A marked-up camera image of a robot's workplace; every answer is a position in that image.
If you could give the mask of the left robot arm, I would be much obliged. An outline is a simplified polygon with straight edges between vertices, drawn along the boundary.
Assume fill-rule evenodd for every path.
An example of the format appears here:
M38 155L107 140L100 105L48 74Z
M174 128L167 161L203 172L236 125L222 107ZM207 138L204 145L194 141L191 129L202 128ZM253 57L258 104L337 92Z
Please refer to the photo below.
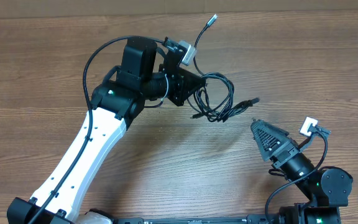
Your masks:
M81 130L50 177L29 200L16 197L7 209L9 223L73 223L103 161L146 107L146 100L169 99L182 106L205 85L181 68L197 49L181 40L125 37L120 65L114 66L92 94Z

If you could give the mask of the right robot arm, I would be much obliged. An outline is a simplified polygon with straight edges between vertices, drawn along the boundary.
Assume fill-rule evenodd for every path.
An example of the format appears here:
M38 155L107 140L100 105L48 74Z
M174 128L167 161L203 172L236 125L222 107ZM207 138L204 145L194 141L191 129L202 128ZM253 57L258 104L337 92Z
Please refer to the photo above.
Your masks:
M320 126L318 120L307 117L300 128L300 134L306 139L298 144L287 131L261 119L253 121L250 129L262 159L272 163L269 174L287 180L287 184L270 194L264 214L256 215L259 223L340 223L339 209L348 205L353 177L340 167L323 165L330 130ZM303 152L316 137L323 140L324 149L319 162L313 165ZM308 201L269 213L274 196L291 185L297 186Z

